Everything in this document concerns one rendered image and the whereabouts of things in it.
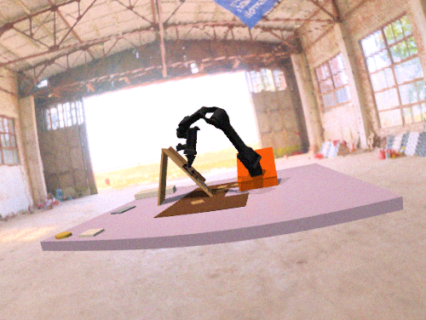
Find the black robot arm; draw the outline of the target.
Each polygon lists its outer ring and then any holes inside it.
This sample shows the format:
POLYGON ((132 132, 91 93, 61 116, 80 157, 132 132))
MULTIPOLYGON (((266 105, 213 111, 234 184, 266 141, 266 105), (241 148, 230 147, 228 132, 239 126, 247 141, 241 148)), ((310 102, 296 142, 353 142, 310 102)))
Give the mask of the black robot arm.
POLYGON ((178 124, 179 128, 176 130, 176 137, 178 139, 197 139, 197 133, 198 130, 200 130, 199 126, 190 126, 200 119, 203 119, 208 124, 211 124, 215 128, 222 130, 222 132, 228 137, 233 146, 239 152, 237 158, 242 164, 244 164, 246 169, 248 169, 250 177, 262 175, 262 167, 259 162, 262 156, 255 152, 252 147, 247 146, 244 143, 244 141, 230 123, 229 115, 224 109, 220 107, 201 106, 191 116, 184 117, 178 124), (210 118, 207 118, 205 116, 207 113, 213 113, 213 115, 210 118))

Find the grey flat rectangular tile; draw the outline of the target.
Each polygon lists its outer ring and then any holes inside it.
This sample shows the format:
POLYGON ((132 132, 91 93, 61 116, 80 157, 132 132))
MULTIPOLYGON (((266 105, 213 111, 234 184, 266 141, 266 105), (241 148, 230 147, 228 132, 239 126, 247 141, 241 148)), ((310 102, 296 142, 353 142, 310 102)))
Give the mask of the grey flat rectangular tile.
POLYGON ((131 210, 131 209, 133 209, 135 207, 136 207, 136 205, 135 206, 129 206, 129 207, 121 208, 121 209, 119 209, 117 211, 113 211, 111 214, 122 214, 122 213, 126 212, 127 210, 131 210))

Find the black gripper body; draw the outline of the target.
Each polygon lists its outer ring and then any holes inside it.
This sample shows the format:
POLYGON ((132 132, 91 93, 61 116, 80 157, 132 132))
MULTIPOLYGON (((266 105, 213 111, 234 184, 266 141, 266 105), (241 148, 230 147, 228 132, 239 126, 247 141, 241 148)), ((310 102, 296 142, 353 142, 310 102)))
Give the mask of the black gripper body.
POLYGON ((187 142, 187 149, 183 150, 183 154, 187 155, 197 155, 196 151, 196 145, 197 145, 197 139, 186 139, 187 142))

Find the yellow round disc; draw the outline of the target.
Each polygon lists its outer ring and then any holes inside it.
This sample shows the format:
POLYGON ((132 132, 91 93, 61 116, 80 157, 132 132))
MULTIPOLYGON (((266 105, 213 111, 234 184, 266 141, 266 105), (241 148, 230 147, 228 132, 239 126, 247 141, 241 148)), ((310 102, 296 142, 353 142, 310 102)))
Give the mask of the yellow round disc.
POLYGON ((55 235, 55 239, 65 239, 66 237, 70 237, 72 234, 71 234, 71 232, 70 231, 66 231, 66 232, 62 232, 62 233, 59 233, 59 234, 57 234, 57 235, 55 235))

